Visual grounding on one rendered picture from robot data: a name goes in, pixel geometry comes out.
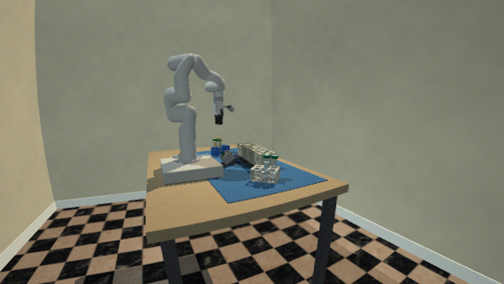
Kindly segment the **blue tube rack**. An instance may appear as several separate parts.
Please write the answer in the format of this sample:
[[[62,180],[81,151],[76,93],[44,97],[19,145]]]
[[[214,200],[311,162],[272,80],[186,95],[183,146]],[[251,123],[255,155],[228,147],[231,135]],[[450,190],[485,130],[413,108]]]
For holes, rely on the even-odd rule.
[[[221,148],[222,148],[222,152],[220,152]],[[211,147],[211,155],[219,156],[220,154],[222,154],[226,150],[230,151],[230,146],[222,145],[222,147],[220,147],[220,148],[218,148],[218,147]]]

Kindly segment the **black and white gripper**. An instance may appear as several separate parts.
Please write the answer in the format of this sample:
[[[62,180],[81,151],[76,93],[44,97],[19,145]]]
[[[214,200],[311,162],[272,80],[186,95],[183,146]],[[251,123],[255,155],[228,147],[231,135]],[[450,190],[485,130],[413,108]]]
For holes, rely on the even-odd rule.
[[[223,103],[222,100],[221,101],[218,100],[218,101],[214,102],[214,104],[213,104],[213,115],[215,116],[215,123],[216,124],[218,124],[218,125],[223,124],[224,103]]]

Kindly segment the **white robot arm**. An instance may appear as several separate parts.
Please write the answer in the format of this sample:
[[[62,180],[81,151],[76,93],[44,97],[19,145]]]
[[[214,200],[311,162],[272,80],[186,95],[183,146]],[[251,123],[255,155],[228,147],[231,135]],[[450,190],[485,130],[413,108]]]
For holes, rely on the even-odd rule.
[[[164,92],[166,113],[171,122],[181,122],[179,127],[180,153],[172,156],[173,159],[178,159],[181,163],[198,162],[200,157],[197,157],[196,149],[196,109],[193,106],[178,106],[177,104],[187,103],[191,100],[189,75],[192,69],[200,79],[210,81],[205,84],[205,90],[213,92],[213,101],[224,101],[225,83],[219,74],[209,70],[200,55],[195,54],[194,56],[188,53],[170,57],[168,68],[176,72],[174,87],[169,87]]]

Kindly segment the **blue flat mat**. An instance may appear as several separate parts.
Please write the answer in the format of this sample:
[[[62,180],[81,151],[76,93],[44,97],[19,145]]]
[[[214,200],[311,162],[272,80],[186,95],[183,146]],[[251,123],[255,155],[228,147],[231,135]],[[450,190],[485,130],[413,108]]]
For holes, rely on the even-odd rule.
[[[277,184],[250,181],[251,168],[239,159],[238,162],[224,166],[225,177],[208,179],[227,203],[245,201],[327,181],[325,178],[280,161],[278,161],[280,179]]]

